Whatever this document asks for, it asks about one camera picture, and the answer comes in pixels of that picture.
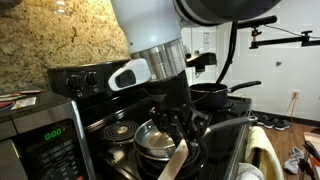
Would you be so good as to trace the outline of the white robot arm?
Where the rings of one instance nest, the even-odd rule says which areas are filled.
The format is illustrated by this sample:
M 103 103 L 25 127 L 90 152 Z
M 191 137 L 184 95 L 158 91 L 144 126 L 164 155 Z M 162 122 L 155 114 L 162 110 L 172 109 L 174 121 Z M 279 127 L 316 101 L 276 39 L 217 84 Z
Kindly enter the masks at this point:
M 186 45 L 192 30 L 258 17 L 281 0 L 110 0 L 130 61 L 108 80 L 114 91 L 140 84 L 154 103 L 152 120 L 173 139 L 196 142 L 208 117 L 191 102 Z

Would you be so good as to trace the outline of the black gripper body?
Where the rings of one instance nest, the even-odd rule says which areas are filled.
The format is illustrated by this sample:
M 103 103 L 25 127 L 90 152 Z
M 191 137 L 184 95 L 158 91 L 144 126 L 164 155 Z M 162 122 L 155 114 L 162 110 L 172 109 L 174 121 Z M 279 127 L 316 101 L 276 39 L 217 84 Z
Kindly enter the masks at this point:
M 151 118 L 160 132 L 174 142 L 202 139 L 211 117 L 197 111 L 192 103 L 185 71 L 166 80 L 148 82 L 145 88 L 154 106 Z

